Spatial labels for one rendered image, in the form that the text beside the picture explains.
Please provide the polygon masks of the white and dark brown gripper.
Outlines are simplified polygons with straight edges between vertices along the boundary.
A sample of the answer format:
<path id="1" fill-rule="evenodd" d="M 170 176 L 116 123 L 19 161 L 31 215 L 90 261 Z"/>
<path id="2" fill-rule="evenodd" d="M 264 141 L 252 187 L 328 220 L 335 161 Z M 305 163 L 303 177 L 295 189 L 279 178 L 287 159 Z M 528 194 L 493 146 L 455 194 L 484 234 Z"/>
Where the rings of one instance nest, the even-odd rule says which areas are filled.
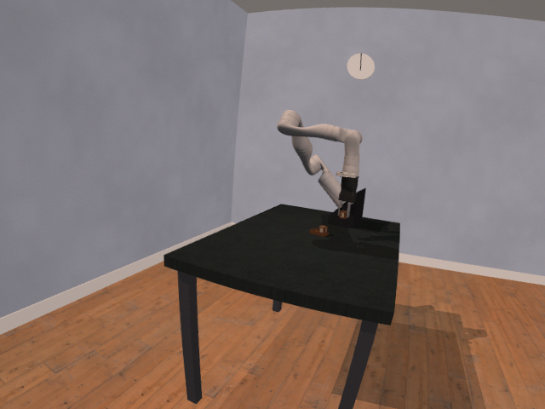
<path id="1" fill-rule="evenodd" d="M 349 174 L 348 172 L 351 172 L 351 173 Z M 348 202 L 346 217 L 349 217 L 350 207 L 357 200 L 356 190 L 358 187 L 358 180 L 359 180 L 359 165 L 344 164 L 342 168 L 342 172 L 337 171 L 336 175 L 341 176 L 341 191 L 339 193 L 340 204 L 339 204 L 338 215 L 340 214 L 340 210 L 342 210 L 342 203 L 346 201 Z"/>

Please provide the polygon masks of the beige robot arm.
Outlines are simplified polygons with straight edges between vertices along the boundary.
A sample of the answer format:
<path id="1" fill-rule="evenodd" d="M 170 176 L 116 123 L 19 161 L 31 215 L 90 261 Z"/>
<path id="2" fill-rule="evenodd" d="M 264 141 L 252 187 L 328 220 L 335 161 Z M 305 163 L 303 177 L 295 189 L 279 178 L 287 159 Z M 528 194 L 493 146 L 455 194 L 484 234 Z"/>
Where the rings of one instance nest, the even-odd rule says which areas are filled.
<path id="1" fill-rule="evenodd" d="M 312 156 L 313 146 L 308 137 L 317 137 L 343 143 L 345 139 L 344 164 L 359 165 L 359 143 L 362 142 L 362 135 L 357 130 L 343 129 L 330 124 L 303 127 L 301 117 L 293 110 L 286 110 L 283 113 L 277 128 L 284 135 L 292 135 L 293 148 L 309 175 L 313 176 L 319 171 L 323 171 L 318 179 L 318 183 L 339 208 L 338 201 L 341 184 L 318 155 L 315 154 Z"/>

